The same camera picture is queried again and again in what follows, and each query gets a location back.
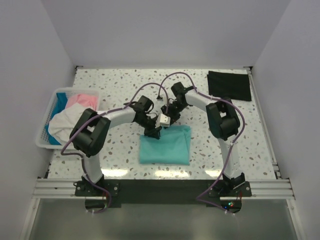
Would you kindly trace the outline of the teal green t-shirt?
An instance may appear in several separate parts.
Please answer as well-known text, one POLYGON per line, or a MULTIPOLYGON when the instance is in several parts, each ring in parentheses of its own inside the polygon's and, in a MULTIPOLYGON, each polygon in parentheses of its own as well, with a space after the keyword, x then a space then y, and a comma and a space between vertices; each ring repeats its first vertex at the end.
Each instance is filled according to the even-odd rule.
POLYGON ((159 139, 141 135, 139 163, 188 166, 191 136, 192 129, 187 125, 172 125, 169 128, 163 128, 159 139))

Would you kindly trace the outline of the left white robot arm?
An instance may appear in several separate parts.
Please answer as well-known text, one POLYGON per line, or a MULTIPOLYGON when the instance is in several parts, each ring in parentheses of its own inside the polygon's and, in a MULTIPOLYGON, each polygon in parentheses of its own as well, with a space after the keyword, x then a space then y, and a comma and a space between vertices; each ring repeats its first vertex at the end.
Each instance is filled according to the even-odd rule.
POLYGON ((144 128, 148 137, 159 139, 162 127, 157 123, 158 117, 148 113, 154 103, 142 96, 137 101, 125 103, 123 107, 97 112, 85 109, 69 135, 69 143, 82 152, 81 165, 83 178, 88 181, 86 191, 92 196, 99 196, 104 190, 100 181, 104 178, 101 170, 99 152, 102 150, 108 131, 122 124, 136 123, 144 128))

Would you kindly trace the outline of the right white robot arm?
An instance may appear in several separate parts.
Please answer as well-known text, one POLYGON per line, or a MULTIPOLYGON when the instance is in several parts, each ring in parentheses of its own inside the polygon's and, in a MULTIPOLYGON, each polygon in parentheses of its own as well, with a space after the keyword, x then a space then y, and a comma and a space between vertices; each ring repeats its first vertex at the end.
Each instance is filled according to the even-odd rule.
POLYGON ((230 197, 235 196, 245 183, 245 174, 241 169, 240 157, 236 142, 243 133, 245 123, 242 114, 237 113, 236 106, 230 98, 216 98, 197 91, 193 86, 184 87, 181 82, 171 87, 175 99, 168 105, 163 105, 161 111, 170 118, 173 124, 181 117, 187 107, 197 107, 207 115, 209 131, 218 140, 221 149, 223 168, 223 192, 230 197))

